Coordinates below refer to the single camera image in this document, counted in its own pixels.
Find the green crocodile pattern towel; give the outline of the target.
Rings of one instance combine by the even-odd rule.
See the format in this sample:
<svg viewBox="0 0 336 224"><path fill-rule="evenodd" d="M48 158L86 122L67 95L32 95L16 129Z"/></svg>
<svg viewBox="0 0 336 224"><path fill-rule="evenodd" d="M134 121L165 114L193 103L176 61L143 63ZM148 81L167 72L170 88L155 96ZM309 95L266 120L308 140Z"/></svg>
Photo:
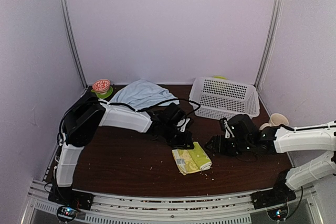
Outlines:
<svg viewBox="0 0 336 224"><path fill-rule="evenodd" d="M194 148L191 150L175 149L172 155L179 172L182 175L209 170L212 161L198 142L193 142Z"/></svg>

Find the white perforated plastic basket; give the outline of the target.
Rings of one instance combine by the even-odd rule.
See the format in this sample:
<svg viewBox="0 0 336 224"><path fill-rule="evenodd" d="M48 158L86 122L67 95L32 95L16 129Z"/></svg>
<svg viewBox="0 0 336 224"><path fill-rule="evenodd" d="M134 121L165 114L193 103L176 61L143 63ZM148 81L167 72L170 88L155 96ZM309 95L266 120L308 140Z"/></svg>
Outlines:
<svg viewBox="0 0 336 224"><path fill-rule="evenodd" d="M230 119L237 114L247 114L250 118L256 118L260 113L256 88L226 79L196 78L189 100L201 106L195 111L195 115L208 119Z"/></svg>

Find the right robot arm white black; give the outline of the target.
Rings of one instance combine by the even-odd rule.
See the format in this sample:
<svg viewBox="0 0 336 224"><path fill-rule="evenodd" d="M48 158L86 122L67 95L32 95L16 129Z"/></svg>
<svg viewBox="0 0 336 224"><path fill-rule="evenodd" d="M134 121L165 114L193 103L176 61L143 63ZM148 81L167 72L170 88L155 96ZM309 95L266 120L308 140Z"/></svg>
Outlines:
<svg viewBox="0 0 336 224"><path fill-rule="evenodd" d="M259 130L246 114L219 121L222 135L214 135L205 148L224 156L237 156L243 152L262 154L292 151L320 150L324 153L299 166L281 172L269 192L272 203L279 204L289 192L335 174L335 122L327 124L290 127L284 124L267 126Z"/></svg>

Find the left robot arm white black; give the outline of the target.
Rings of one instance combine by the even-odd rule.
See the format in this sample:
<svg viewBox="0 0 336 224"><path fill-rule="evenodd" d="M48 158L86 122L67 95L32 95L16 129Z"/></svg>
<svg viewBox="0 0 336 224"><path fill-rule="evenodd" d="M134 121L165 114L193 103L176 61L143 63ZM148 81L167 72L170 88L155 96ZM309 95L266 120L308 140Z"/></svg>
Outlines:
<svg viewBox="0 0 336 224"><path fill-rule="evenodd" d="M75 201L72 184L78 158L101 126L158 136L173 149L193 149L192 133L187 130L190 118L179 107L178 101L178 98L172 98L135 109L126 103L80 98L65 112L59 124L57 141L61 151L52 187L56 198L64 205Z"/></svg>

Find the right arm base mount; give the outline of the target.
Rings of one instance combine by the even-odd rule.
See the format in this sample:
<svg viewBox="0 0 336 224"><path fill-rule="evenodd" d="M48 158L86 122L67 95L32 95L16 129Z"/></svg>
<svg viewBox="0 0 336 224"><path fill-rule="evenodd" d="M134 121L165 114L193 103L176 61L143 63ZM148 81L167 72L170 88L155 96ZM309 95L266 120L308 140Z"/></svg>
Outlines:
<svg viewBox="0 0 336 224"><path fill-rule="evenodd" d="M286 185L286 177L290 169L279 173L272 189L257 191L251 194L251 202L254 209L267 208L268 217L276 222L287 221L298 210L303 199L303 187L301 187L301 195L295 209L290 212L288 203L295 200L296 193Z"/></svg>

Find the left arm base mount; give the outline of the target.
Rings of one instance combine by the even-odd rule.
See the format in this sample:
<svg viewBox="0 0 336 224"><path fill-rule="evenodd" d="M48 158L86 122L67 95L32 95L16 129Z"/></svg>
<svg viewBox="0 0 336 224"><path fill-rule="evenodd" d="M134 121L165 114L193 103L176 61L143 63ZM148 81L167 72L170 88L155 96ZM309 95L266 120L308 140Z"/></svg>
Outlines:
<svg viewBox="0 0 336 224"><path fill-rule="evenodd" d="M82 210L90 210L93 203L93 194L73 190L70 187L59 187L52 183L48 200L59 204L56 217L63 223L74 221Z"/></svg>

